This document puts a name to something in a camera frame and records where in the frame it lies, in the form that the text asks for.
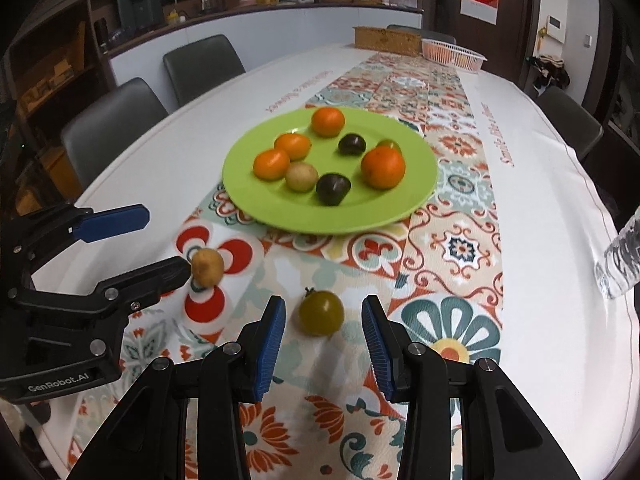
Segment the small tan fruit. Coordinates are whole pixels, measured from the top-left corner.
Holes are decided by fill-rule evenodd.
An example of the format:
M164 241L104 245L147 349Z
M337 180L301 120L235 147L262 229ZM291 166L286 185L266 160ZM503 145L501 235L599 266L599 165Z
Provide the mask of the small tan fruit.
M224 276L224 259L215 249L202 248L192 256L191 269L194 281L202 287L213 288Z

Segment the small orange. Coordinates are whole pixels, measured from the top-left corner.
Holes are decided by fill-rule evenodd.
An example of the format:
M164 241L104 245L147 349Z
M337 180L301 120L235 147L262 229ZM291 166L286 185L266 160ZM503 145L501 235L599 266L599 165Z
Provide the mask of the small orange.
M282 179L291 159L285 150L270 148L259 153L253 162L253 172L256 177L265 181L277 181Z

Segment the green tomato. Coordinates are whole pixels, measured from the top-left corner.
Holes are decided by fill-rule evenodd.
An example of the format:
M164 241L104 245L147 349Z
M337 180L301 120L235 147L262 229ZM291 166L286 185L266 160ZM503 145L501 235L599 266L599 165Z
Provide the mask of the green tomato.
M393 150L398 151L398 153L401 152L401 148L400 148L399 144L396 141L392 140L392 139L383 139L380 142L378 142L378 144L376 144L376 146L378 148L380 148L381 146L383 148L392 148Z
M297 312L300 330L314 337L338 332L345 319L342 300L328 290L308 288Z

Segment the tan round fruit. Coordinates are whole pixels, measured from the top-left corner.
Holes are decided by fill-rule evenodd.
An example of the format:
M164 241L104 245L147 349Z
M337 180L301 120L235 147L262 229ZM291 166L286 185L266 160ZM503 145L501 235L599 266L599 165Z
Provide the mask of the tan round fruit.
M293 162L285 174L285 183L296 193L311 191L319 180L319 174L314 166L306 162Z

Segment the small orange kumquat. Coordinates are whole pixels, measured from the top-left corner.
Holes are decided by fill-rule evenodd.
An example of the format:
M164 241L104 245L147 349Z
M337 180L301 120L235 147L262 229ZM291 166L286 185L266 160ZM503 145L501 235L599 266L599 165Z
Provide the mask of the small orange kumquat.
M312 143L308 136L295 132L286 132L277 137L273 147L285 151L292 162L297 162L309 154Z

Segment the dark plum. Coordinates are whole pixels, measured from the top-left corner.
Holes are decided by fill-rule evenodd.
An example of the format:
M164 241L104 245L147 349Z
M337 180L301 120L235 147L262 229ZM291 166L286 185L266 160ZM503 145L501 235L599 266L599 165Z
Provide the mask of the dark plum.
M324 174L316 184L318 199L323 205L337 206L352 188L352 182L342 174Z
M367 143L358 133L346 133L338 141L337 149L343 155L361 156L367 151Z

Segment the large orange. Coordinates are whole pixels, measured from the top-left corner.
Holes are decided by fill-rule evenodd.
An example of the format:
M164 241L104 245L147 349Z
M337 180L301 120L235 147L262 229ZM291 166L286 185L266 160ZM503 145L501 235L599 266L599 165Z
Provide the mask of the large orange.
M345 116L336 107L318 107L311 115L311 128L322 138L334 138L344 128Z

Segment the medium orange tangerine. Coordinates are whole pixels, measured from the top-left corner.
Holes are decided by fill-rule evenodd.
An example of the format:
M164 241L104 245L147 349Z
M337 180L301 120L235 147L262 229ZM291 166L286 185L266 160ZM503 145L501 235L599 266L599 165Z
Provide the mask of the medium orange tangerine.
M390 190L405 177L406 162L394 148L378 146L364 154L360 162L364 182L376 190Z

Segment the dark chair near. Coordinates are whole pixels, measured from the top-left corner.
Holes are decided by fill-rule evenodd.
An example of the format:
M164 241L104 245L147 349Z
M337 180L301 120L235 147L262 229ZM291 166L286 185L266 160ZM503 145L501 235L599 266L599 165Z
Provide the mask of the dark chair near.
M128 146L167 116L166 108L139 77L88 106L61 133L80 185L88 188Z

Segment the dark chair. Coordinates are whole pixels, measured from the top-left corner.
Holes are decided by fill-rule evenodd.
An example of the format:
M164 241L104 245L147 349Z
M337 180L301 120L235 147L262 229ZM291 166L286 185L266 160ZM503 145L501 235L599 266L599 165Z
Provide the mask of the dark chair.
M163 63L179 106L245 73L239 55L224 35L172 50L164 55Z
M167 116L166 108L139 77L88 106L61 133L80 185L88 188L128 146Z
M602 138L602 126L562 89L548 87L536 103L579 160L583 160Z

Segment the patterned table runner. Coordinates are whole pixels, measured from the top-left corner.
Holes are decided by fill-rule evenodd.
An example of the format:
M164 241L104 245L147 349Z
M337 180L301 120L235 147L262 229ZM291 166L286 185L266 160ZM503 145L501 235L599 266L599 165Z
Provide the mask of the patterned table runner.
M289 233L253 219L221 181L242 134L287 110L342 106L395 117L422 136L438 165L434 192L409 217L355 234ZM462 362L501 353L501 244L484 146L454 70L404 56L323 47L226 84L170 115L88 187L96 209L142 203L148 227L85 247L65 277L84 292L144 260L209 247L224 258L214 289L184 286L134 314L122 340L122 377L87 391L74 418L68 463L82 451L152 359L201 359L283 297L288 322L264 400L240 409L256 479L389 479L396 474L404 408L375 389L360 304L378 295L410 334ZM304 334L306 290L342 300L331 336Z

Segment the clear water bottle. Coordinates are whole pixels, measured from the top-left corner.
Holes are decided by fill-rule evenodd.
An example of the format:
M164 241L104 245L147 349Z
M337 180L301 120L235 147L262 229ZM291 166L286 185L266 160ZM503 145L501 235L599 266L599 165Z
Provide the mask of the clear water bottle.
M636 210L594 266L594 278L605 298L623 296L639 283L639 247Z

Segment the dark chair far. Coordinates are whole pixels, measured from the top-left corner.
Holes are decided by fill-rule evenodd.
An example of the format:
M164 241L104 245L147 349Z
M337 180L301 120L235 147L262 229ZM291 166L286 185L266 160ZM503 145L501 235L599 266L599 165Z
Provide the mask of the dark chair far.
M164 55L163 63L179 106L245 73L239 55L224 35L172 50Z

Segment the black coffee machine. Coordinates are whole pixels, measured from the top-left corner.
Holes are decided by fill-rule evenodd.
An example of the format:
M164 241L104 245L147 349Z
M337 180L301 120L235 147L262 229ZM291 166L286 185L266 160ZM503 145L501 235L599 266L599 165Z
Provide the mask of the black coffee machine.
M162 0L116 0L120 24L130 32L148 32L165 24Z

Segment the dark chair right side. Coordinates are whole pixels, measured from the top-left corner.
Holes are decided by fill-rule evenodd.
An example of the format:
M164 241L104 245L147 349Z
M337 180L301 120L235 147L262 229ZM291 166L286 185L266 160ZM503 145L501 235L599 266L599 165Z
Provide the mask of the dark chair right side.
M602 138L602 126L562 89L548 87L536 103L579 160L583 160Z

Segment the clear plastic fruit container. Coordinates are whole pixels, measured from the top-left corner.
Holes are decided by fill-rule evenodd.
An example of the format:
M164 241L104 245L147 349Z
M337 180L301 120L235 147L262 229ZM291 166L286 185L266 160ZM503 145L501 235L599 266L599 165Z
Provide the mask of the clear plastic fruit container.
M456 44L434 39L422 40L422 55L427 61L477 74L487 61L484 55Z

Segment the dark wooden door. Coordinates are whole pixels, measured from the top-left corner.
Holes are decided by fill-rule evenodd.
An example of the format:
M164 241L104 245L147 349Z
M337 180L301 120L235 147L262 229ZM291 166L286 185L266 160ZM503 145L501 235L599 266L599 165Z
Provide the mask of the dark wooden door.
M539 0L431 0L436 32L459 47L483 55L483 70L524 84L525 59L532 54Z

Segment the dark chair table end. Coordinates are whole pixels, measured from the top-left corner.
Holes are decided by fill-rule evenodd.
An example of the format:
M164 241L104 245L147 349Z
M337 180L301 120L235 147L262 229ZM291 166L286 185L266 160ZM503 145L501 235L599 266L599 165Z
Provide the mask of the dark chair table end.
M446 44L457 43L457 40L456 38L454 38L454 36L444 34L443 32L434 32L434 30L425 30L425 29L420 29L420 28L406 26L406 25L398 25L398 24L389 24L387 26L387 29L399 30L400 32L408 32L409 34L418 35L422 39L446 42Z

